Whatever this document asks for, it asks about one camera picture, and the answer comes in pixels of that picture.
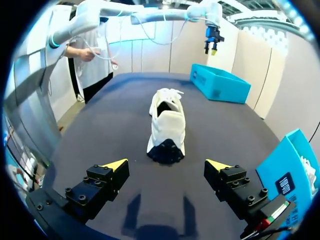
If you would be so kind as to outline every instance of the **black pants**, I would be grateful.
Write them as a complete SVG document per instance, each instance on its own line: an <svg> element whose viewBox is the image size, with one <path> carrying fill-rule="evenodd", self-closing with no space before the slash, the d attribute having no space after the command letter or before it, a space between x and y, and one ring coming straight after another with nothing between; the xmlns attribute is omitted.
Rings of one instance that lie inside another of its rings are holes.
<svg viewBox="0 0 320 240"><path fill-rule="evenodd" d="M98 81L97 83L91 86L84 88L83 95L84 95L85 104L87 104L90 101L90 99L92 99L92 97L96 95L96 93L99 92L99 90L102 89L104 85L106 85L113 77L114 77L114 73L112 72L108 76L106 76L104 79Z"/></svg>

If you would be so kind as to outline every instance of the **floor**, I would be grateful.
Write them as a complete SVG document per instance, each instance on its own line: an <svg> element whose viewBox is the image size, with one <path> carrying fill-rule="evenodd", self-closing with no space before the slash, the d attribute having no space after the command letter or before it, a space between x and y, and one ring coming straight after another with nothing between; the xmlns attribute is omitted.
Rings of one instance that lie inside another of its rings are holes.
<svg viewBox="0 0 320 240"><path fill-rule="evenodd" d="M85 103L77 101L66 113L61 117L61 119L58 121L58 126L63 127L61 129L61 134L63 135L68 127L73 123L73 121L76 119L77 115L80 113L80 111L84 108Z"/></svg>

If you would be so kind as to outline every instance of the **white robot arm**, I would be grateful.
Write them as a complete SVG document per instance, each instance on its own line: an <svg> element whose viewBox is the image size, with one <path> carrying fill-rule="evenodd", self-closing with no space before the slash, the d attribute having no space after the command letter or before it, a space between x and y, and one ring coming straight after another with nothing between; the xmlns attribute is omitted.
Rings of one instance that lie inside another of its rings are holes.
<svg viewBox="0 0 320 240"><path fill-rule="evenodd" d="M220 36L219 26L222 18L222 6L217 0L203 0L199 4L189 6L186 10L181 9L155 9L153 11L139 11L131 15L131 24L138 25L154 21L190 21L205 20L207 30L205 36L205 54L208 54L209 44L213 43L212 55L217 51L217 43L223 42Z"/></svg>
<svg viewBox="0 0 320 240"><path fill-rule="evenodd" d="M104 0L85 0L75 12L75 17L49 36L49 45L56 49L69 39L99 26L101 17L129 16L144 9L143 5L126 5Z"/></svg>
<svg viewBox="0 0 320 240"><path fill-rule="evenodd" d="M67 40L97 28L101 17L131 16L131 24L138 25L155 21L190 21L205 19L207 30L205 36L205 53L208 54L209 44L213 43L212 54L217 51L217 43L223 42L219 26L222 18L222 6L217 0L203 0L182 9L145 10L143 5L126 5L104 0L85 0L76 9L75 17L64 27L49 36L49 46L53 49Z"/></svg>

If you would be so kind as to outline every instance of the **shoelace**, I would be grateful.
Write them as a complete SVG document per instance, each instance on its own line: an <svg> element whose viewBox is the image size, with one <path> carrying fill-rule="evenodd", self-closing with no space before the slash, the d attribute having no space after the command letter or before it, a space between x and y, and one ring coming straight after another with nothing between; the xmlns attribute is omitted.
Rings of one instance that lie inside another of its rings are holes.
<svg viewBox="0 0 320 240"><path fill-rule="evenodd" d="M174 102L175 99L181 99L181 95L180 94L184 94L182 91L179 91L177 89L169 89L169 88L162 88L159 91L161 91L161 93L164 95L164 97L166 99L168 99L171 102Z"/></svg>

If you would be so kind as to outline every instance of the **hand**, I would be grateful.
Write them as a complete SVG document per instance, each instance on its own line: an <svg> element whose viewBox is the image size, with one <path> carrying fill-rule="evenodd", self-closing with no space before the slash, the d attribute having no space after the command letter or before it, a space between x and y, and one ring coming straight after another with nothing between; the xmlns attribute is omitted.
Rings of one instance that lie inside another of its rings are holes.
<svg viewBox="0 0 320 240"><path fill-rule="evenodd" d="M80 49L79 57L84 62L90 62L95 58L95 55L91 52L89 48Z"/></svg>
<svg viewBox="0 0 320 240"><path fill-rule="evenodd" d="M115 60L111 59L110 62L111 62L111 64L114 64L114 65L118 66L118 63Z"/></svg>

